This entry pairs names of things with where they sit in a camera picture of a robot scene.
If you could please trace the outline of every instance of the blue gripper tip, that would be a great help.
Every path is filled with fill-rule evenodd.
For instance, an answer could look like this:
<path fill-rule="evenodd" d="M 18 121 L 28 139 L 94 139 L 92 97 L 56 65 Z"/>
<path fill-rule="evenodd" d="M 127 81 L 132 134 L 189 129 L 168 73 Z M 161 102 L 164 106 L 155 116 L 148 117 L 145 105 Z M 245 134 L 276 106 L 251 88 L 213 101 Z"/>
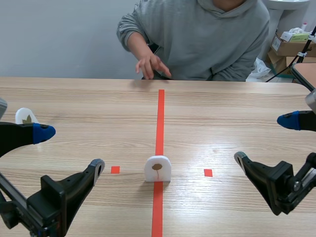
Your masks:
<path fill-rule="evenodd" d="M 301 130 L 298 111 L 278 117 L 277 123 L 285 128 L 294 129 L 298 131 Z"/>
<path fill-rule="evenodd" d="M 53 126 L 41 127 L 38 123 L 33 123 L 33 144 L 38 144 L 49 140 L 56 134 Z"/>

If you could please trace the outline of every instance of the fingers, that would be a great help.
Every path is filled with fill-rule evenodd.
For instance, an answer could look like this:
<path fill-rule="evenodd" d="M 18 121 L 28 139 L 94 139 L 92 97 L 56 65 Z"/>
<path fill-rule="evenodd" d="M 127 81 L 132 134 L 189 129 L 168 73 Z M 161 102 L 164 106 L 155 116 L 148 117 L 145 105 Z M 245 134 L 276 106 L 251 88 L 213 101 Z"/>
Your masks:
<path fill-rule="evenodd" d="M 135 71 L 137 74 L 139 74 L 140 70 L 142 70 L 144 78 L 145 79 L 153 79 L 154 78 L 154 72 L 152 70 L 150 60 L 140 60 L 135 67 Z"/>
<path fill-rule="evenodd" d="M 150 63 L 151 66 L 154 70 L 158 71 L 159 70 L 159 64 L 160 64 L 160 58 L 157 56 L 153 56 L 150 58 Z"/>
<path fill-rule="evenodd" d="M 148 74 L 147 74 L 147 72 L 146 72 L 145 65 L 141 66 L 141 69 L 142 69 L 144 78 L 145 78 L 146 80 L 149 80 L 149 76 L 148 76 Z"/>
<path fill-rule="evenodd" d="M 145 69 L 146 69 L 146 73 L 148 75 L 148 78 L 147 79 L 154 79 L 154 72 L 153 72 L 153 69 L 152 69 L 152 66 L 150 64 L 150 60 L 148 60 L 146 63 L 145 63 Z"/>
<path fill-rule="evenodd" d="M 164 65 L 163 62 L 160 62 L 159 71 L 162 71 L 163 73 L 165 73 L 165 75 L 166 75 L 167 77 L 171 77 L 171 73 L 170 73 L 169 68 L 167 68 L 167 66 Z"/>
<path fill-rule="evenodd" d="M 140 62 L 138 62 L 135 67 L 135 71 L 137 74 L 139 74 L 139 68 L 140 68 Z"/>

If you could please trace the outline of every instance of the black robotic arm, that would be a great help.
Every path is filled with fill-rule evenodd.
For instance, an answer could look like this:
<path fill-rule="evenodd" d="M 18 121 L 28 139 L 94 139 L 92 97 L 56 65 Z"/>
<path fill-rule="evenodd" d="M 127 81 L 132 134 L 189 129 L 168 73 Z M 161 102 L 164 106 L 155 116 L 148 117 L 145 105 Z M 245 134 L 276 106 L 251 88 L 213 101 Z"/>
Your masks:
<path fill-rule="evenodd" d="M 278 124 L 288 129 L 316 131 L 316 90 L 307 96 L 306 102 L 312 111 L 282 115 Z M 316 186 L 316 153 L 308 155 L 296 175 L 292 165 L 285 161 L 269 167 L 251 161 L 244 152 L 237 152 L 235 160 L 275 215 L 291 212 Z"/>
<path fill-rule="evenodd" d="M 5 109 L 6 103 L 0 99 L 0 118 Z M 52 126 L 0 122 L 0 157 L 15 148 L 44 142 L 54 135 Z M 42 176 L 41 189 L 29 198 L 0 173 L 0 215 L 5 225 L 12 229 L 21 223 L 30 231 L 31 237 L 64 237 L 104 166 L 103 160 L 95 159 L 83 172 L 61 181 Z"/>

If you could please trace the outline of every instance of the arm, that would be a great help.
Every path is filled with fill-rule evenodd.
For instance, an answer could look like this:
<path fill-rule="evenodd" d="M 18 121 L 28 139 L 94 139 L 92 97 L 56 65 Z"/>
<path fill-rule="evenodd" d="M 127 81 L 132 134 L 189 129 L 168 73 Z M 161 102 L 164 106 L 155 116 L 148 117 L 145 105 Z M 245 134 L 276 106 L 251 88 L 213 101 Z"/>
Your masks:
<path fill-rule="evenodd" d="M 171 77 L 169 69 L 155 56 L 148 44 L 152 43 L 150 38 L 161 37 L 162 32 L 162 7 L 159 0 L 141 0 L 135 5 L 132 14 L 123 16 L 118 24 L 117 36 L 123 47 L 131 51 L 139 60 L 136 64 L 136 73 L 142 70 L 146 79 L 153 79 L 153 70 L 163 72 Z"/>
<path fill-rule="evenodd" d="M 232 65 L 215 74 L 213 81 L 246 81 L 253 70 L 253 64 L 259 55 L 262 45 L 269 32 L 269 23 L 264 26 L 263 31 L 249 47 L 249 49 Z"/>

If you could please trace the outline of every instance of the brown leaf sticker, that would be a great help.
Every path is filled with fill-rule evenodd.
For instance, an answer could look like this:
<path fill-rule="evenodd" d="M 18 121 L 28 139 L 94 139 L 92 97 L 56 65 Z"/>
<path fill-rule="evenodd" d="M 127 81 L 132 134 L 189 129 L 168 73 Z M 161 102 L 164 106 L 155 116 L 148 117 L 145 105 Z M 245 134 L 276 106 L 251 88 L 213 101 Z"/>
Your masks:
<path fill-rule="evenodd" d="M 29 115 L 29 116 L 26 118 L 26 120 L 22 119 L 22 122 L 23 122 L 23 124 L 32 123 L 32 118 L 31 118 L 31 116 Z"/>
<path fill-rule="evenodd" d="M 160 170 L 162 169 L 162 165 L 161 164 L 155 164 L 153 167 L 152 167 L 153 170 Z"/>

